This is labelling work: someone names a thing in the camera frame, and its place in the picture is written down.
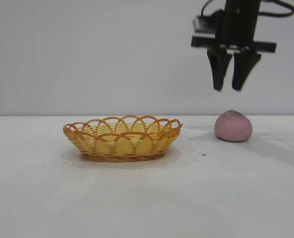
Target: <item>woven basket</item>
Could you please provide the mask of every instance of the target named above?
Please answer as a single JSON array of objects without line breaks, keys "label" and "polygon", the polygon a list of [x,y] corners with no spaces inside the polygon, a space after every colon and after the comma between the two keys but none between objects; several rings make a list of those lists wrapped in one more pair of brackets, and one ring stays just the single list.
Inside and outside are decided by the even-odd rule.
[{"label": "woven basket", "polygon": [[63,131],[87,160],[136,162],[163,156],[181,127],[177,119],[125,116],[67,124]]}]

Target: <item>white table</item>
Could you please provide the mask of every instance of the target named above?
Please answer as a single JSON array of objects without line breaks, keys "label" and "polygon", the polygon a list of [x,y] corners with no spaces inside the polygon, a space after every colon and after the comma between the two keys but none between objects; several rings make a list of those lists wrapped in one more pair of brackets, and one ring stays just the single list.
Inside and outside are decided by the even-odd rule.
[{"label": "white table", "polygon": [[0,238],[294,238],[294,117],[245,143],[183,116],[162,160],[86,163],[62,132],[93,117],[0,117]]}]

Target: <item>gray background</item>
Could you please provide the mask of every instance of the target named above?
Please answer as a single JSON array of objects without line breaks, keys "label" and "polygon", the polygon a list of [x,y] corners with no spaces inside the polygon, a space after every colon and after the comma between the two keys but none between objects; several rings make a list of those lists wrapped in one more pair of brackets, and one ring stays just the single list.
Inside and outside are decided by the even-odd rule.
[{"label": "gray background", "polygon": [[294,17],[260,17],[255,39],[277,42],[276,54],[241,93],[231,64],[218,93],[206,50],[190,47],[203,3],[0,0],[0,115],[294,114]]}]

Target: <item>clay ball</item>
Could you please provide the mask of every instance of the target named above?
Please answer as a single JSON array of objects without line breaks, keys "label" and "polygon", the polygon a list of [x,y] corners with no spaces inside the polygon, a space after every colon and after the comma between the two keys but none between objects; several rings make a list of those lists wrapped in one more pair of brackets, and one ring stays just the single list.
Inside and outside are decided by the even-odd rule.
[{"label": "clay ball", "polygon": [[244,142],[251,137],[252,125],[243,114],[230,110],[217,118],[214,133],[225,141]]}]

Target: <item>cable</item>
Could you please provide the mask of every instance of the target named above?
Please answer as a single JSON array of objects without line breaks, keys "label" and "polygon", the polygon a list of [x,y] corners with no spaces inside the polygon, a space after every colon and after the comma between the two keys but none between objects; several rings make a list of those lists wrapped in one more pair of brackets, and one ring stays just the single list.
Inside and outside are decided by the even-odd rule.
[{"label": "cable", "polygon": [[288,16],[292,16],[294,14],[294,6],[286,3],[284,1],[280,1],[280,0],[264,0],[266,2],[272,2],[275,3],[279,6],[283,6],[287,9],[290,10],[290,12],[287,13],[275,13],[275,12],[266,12],[266,11],[261,11],[259,13],[260,16],[269,16],[269,17],[288,17]]},{"label": "cable", "polygon": [[201,10],[201,16],[204,15],[204,10],[205,10],[205,8],[206,8],[207,5],[210,4],[212,1],[214,1],[214,0],[208,0],[208,1],[203,5],[202,10]]}]

